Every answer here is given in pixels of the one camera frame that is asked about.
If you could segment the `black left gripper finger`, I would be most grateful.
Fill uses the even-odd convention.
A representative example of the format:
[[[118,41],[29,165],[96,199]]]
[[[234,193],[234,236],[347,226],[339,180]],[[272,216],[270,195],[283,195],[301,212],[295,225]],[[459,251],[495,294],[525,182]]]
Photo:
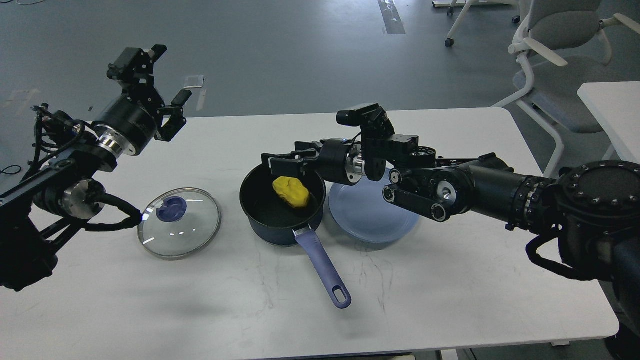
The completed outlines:
[[[170,142],[186,125],[185,104],[192,96],[189,89],[181,89],[170,105],[164,105],[157,110],[160,123],[156,132],[156,141]]]
[[[121,86],[124,98],[160,98],[154,86],[154,64],[167,52],[163,44],[151,49],[127,47],[107,68],[107,78]]]

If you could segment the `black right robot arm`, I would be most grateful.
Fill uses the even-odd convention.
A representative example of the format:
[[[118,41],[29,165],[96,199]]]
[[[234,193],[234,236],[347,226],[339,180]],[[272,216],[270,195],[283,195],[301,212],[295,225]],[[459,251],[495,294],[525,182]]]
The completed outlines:
[[[272,175],[301,178],[317,171],[332,183],[378,182],[387,163],[384,200],[443,223],[473,211],[530,231],[528,259],[569,280],[612,283],[617,303],[639,326],[640,176],[635,162],[601,160],[563,168],[558,178],[514,172],[495,153],[443,158],[397,134],[379,104],[336,114],[339,125],[359,128],[360,139],[295,142],[290,153],[263,153]]]

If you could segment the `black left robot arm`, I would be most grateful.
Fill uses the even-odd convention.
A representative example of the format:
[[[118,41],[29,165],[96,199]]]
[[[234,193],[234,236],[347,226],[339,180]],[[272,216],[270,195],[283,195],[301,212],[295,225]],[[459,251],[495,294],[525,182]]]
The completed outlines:
[[[18,185],[1,196],[0,284],[19,292],[50,277],[58,251],[81,230],[137,227],[142,213],[94,180],[112,173],[121,155],[135,157],[151,140],[170,142],[186,125],[189,89],[166,104],[154,85],[154,66],[167,46],[127,47],[106,76],[121,94],[95,121],[35,105],[34,156]]]

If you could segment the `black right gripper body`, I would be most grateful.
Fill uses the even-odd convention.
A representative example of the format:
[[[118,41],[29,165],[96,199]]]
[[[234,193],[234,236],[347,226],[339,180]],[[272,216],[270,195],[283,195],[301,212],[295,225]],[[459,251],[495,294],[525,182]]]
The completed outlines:
[[[320,140],[312,168],[326,182],[354,186],[362,178],[354,170],[354,159],[358,154],[353,140]]]

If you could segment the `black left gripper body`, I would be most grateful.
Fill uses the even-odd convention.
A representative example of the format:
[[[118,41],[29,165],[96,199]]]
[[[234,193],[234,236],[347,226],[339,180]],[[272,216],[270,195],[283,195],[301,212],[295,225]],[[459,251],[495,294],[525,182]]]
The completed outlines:
[[[162,106],[157,92],[121,93],[91,123],[98,146],[114,157],[139,155],[158,130]]]

